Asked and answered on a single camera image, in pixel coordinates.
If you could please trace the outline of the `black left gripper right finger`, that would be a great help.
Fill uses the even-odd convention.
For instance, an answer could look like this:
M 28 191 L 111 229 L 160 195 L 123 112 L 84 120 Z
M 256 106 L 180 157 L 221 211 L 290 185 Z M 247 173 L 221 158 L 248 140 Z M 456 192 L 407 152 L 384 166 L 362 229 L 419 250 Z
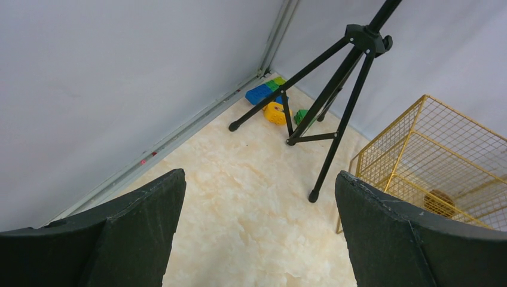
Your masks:
M 335 198 L 358 286 L 505 286 L 506 233 L 388 195 L 346 171 Z

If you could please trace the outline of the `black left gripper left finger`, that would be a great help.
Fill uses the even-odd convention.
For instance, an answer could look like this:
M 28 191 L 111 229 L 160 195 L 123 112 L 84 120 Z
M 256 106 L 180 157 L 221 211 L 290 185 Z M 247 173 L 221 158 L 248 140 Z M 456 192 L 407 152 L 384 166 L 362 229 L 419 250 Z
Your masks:
M 161 286 L 187 183 L 171 170 L 43 226 L 1 233 L 2 286 Z

